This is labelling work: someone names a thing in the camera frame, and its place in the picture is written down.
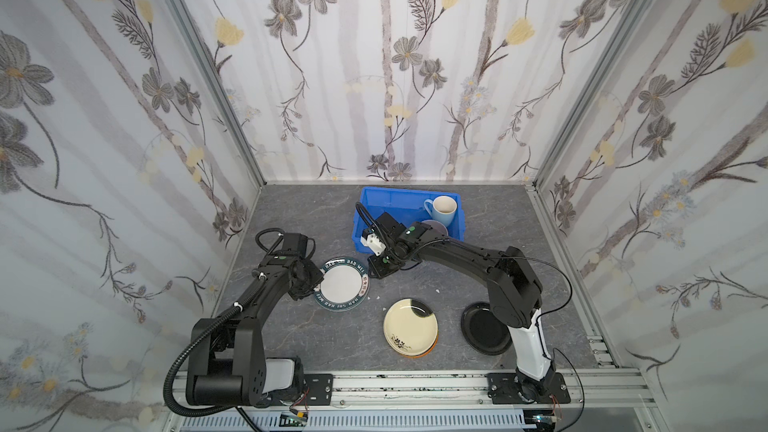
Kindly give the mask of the purple ceramic bowl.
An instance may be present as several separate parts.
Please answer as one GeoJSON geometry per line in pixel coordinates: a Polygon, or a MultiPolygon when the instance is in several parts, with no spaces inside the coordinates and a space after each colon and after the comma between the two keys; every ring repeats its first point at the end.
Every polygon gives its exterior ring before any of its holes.
{"type": "Polygon", "coordinates": [[[448,229],[439,221],[432,219],[424,220],[420,222],[420,225],[424,228],[424,237],[426,239],[449,237],[448,229]]]}

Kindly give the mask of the blue plastic bin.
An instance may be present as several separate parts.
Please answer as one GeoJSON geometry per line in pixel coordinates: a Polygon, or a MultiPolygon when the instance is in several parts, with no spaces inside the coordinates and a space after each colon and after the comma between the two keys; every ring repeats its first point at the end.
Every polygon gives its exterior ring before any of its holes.
{"type": "Polygon", "coordinates": [[[464,240],[466,232],[465,214],[462,209],[461,196],[458,193],[367,186],[362,188],[360,202],[374,218],[387,212],[398,222],[411,225],[415,221],[431,218],[424,208],[424,201],[427,199],[434,200],[439,196],[448,196],[457,203],[457,211],[451,224],[447,226],[447,230],[452,238],[464,240]]]}

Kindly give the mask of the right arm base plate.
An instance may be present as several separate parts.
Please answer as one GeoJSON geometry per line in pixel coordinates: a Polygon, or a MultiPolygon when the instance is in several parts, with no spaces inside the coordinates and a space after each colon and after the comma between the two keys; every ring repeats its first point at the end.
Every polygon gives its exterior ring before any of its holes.
{"type": "Polygon", "coordinates": [[[541,381],[522,374],[489,373],[488,397],[495,405],[555,405],[570,404],[571,396],[561,373],[545,377],[541,381]]]}

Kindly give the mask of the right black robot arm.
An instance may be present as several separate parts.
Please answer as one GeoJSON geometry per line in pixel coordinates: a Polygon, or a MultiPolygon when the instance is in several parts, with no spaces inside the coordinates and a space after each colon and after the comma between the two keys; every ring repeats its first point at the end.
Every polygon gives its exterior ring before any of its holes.
{"type": "Polygon", "coordinates": [[[371,275],[388,277],[410,262],[435,262],[472,277],[487,289],[490,312],[508,329],[516,354],[515,387],[525,403],[552,394],[556,367],[546,351],[539,320],[543,287],[525,255],[473,246],[435,231],[422,222],[392,230],[364,229],[360,243],[373,254],[371,275]]]}

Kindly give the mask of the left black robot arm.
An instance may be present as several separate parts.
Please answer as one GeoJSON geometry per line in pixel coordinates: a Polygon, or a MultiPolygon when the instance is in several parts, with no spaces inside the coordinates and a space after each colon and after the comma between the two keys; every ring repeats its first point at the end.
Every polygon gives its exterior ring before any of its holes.
{"type": "Polygon", "coordinates": [[[301,359],[269,358],[263,328],[284,296],[306,298],[323,280],[312,261],[315,241],[278,228],[259,232],[255,241],[265,255],[252,270],[253,281],[219,315],[195,324],[179,357],[187,367],[185,399],[197,414],[266,407],[305,393],[301,359]]]}

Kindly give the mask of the light blue mug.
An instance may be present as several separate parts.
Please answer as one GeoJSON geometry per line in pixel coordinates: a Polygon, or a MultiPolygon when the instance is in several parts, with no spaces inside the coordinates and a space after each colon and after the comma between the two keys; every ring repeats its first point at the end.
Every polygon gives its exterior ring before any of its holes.
{"type": "Polygon", "coordinates": [[[426,199],[423,206],[433,220],[440,222],[445,227],[451,225],[458,210],[457,201],[447,195],[426,199]]]}

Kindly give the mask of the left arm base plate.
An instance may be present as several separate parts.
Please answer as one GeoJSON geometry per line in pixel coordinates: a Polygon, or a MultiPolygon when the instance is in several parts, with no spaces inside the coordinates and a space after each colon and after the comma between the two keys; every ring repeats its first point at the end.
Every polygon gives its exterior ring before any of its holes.
{"type": "Polygon", "coordinates": [[[331,373],[306,374],[305,392],[299,405],[302,407],[330,406],[332,402],[334,375],[331,373]]]}

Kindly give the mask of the green rimmed white plate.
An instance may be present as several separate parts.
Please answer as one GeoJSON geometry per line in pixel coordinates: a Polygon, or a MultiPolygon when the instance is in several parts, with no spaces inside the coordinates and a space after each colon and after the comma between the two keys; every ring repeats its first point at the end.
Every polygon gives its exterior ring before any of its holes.
{"type": "Polygon", "coordinates": [[[314,290],[314,299],[325,310],[346,312],[368,295],[370,277],[364,263],[352,257],[329,259],[320,268],[323,279],[314,290]]]}

